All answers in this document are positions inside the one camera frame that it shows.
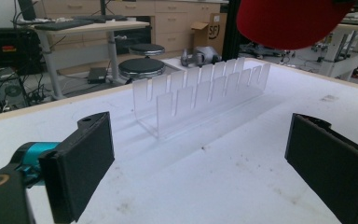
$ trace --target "round stool seat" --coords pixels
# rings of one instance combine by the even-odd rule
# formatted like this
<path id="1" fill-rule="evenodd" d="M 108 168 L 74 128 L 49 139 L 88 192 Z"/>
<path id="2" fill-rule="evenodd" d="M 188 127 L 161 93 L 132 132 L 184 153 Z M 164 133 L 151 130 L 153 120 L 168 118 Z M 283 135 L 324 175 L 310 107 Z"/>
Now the round stool seat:
<path id="1" fill-rule="evenodd" d="M 150 58 L 129 59 L 120 63 L 118 70 L 123 77 L 142 79 L 163 74 L 165 64 L 162 61 Z"/>
<path id="2" fill-rule="evenodd" d="M 131 54 L 152 56 L 159 55 L 165 52 L 165 48 L 155 44 L 137 44 L 129 47 Z"/>

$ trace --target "transparent plastic dish rack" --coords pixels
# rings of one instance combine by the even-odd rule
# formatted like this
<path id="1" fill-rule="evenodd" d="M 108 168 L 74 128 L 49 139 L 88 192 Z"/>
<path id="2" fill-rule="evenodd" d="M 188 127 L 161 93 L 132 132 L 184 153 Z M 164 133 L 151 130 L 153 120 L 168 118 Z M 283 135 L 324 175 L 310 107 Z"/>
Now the transparent plastic dish rack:
<path id="1" fill-rule="evenodd" d="M 136 119 L 156 137 L 183 132 L 263 94 L 270 64 L 244 69 L 245 60 L 141 79 L 132 83 Z"/>

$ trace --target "red object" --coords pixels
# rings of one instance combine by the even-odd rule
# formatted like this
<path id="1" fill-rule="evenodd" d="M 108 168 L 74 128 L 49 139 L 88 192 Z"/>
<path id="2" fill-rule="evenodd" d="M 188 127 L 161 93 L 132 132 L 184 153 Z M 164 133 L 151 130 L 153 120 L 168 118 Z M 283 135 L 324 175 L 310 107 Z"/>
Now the red object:
<path id="1" fill-rule="evenodd" d="M 274 49 L 302 49 L 333 31 L 354 3 L 241 0 L 237 27 L 241 34 L 257 44 Z"/>

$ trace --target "standing desk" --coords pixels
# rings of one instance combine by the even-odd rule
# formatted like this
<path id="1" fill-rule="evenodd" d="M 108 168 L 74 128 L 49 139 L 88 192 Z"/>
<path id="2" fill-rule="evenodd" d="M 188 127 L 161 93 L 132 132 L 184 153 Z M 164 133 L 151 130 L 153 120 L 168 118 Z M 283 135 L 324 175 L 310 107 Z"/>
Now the standing desk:
<path id="1" fill-rule="evenodd" d="M 108 21 L 107 23 L 93 23 L 60 31 L 35 30 L 42 45 L 49 77 L 54 93 L 53 98 L 60 100 L 64 98 L 58 82 L 57 70 L 84 63 L 95 63 L 106 59 L 111 60 L 113 80 L 119 81 L 115 31 L 144 28 L 148 22 L 142 21 Z M 92 32 L 108 33 L 107 43 L 104 45 L 88 46 L 81 49 L 65 49 L 52 51 L 48 42 L 48 36 L 83 35 Z"/>
<path id="2" fill-rule="evenodd" d="M 60 142 L 102 111 L 116 160 L 78 223 L 339 223 L 284 153 L 292 113 L 358 143 L 356 84 L 273 64 L 263 95 L 160 139 L 136 121 L 131 85 L 27 107 L 0 114 L 0 167 L 20 145 Z M 28 193 L 37 223 L 53 223 L 45 188 Z"/>
<path id="3" fill-rule="evenodd" d="M 348 81 L 353 70 L 358 66 L 358 25 L 339 24 L 333 33 L 333 38 L 324 56 L 319 74 L 327 77 L 341 76 L 343 80 Z M 348 53 L 353 44 L 351 57 L 337 61 L 338 54 L 345 48 L 346 53 Z"/>

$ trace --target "black pole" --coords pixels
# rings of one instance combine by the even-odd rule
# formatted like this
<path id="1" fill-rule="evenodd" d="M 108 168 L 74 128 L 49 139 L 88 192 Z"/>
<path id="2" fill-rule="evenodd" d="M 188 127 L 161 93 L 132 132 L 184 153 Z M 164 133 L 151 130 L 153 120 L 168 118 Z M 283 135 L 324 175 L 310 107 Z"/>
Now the black pole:
<path id="1" fill-rule="evenodd" d="M 225 42 L 223 45 L 223 61 L 238 58 L 241 34 L 237 29 L 237 13 L 241 0 L 230 0 L 228 3 Z"/>
<path id="2" fill-rule="evenodd" d="M 100 0 L 100 4 L 101 4 L 101 15 L 106 15 L 106 8 L 105 8 L 105 2 L 104 0 Z"/>

